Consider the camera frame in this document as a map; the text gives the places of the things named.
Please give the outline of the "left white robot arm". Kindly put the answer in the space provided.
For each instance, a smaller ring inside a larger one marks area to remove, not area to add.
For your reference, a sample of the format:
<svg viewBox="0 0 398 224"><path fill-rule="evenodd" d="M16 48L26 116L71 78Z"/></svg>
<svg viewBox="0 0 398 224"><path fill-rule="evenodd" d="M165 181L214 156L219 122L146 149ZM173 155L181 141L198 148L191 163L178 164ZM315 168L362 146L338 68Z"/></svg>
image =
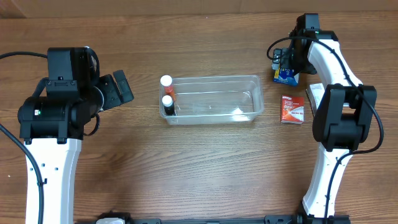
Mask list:
<svg viewBox="0 0 398 224"><path fill-rule="evenodd" d="M75 172L85 124L134 99L122 70L100 75L89 47L49 48L48 78L19 108L20 137L40 171L27 162L26 223L72 223Z"/></svg>

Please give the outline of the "black tube white cap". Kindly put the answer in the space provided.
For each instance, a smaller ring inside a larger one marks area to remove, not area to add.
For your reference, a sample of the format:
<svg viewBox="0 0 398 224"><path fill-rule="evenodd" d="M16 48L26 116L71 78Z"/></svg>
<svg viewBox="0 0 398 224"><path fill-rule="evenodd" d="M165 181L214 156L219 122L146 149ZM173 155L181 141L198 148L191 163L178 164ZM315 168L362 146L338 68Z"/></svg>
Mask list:
<svg viewBox="0 0 398 224"><path fill-rule="evenodd" d="M164 107L165 114L168 116L175 115L174 100L170 95L165 95L162 97L162 105Z"/></svg>

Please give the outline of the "blue yellow VapoDrops box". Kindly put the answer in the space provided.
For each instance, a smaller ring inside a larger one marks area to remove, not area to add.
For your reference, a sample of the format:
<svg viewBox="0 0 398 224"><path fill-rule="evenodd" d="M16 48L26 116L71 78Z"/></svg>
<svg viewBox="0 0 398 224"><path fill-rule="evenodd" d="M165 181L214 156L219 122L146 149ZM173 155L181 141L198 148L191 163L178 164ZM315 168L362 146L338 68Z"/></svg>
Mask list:
<svg viewBox="0 0 398 224"><path fill-rule="evenodd" d="M275 71L273 81L290 86L297 86L299 84L299 74L294 72L295 70L289 68L278 68Z"/></svg>

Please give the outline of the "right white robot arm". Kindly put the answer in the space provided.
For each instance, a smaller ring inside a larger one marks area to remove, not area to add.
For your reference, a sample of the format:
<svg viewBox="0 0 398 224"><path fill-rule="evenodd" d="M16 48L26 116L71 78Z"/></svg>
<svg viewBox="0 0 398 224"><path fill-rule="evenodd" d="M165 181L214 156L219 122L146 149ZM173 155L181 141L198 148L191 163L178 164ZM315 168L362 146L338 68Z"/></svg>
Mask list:
<svg viewBox="0 0 398 224"><path fill-rule="evenodd" d="M310 186L300 211L290 223L349 223L349 216L335 215L335 200L349 160L361 151L371 121L384 130L374 106L377 91L363 85L349 69L333 31L321 30L317 13L305 13L296 20L287 48L267 49L275 71L274 81L294 85L301 73L319 75L324 93L313 109L313 137L318 155Z"/></svg>

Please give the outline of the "orange tube white cap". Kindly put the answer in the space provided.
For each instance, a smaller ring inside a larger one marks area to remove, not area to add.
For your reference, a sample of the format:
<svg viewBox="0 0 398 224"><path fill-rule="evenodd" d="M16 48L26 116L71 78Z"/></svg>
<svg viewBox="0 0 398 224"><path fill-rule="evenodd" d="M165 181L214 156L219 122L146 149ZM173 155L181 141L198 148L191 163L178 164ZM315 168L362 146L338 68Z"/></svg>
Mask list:
<svg viewBox="0 0 398 224"><path fill-rule="evenodd" d="M173 101L176 101L172 77L170 75L163 75L160 78L160 84L163 86L165 94L171 96Z"/></svg>

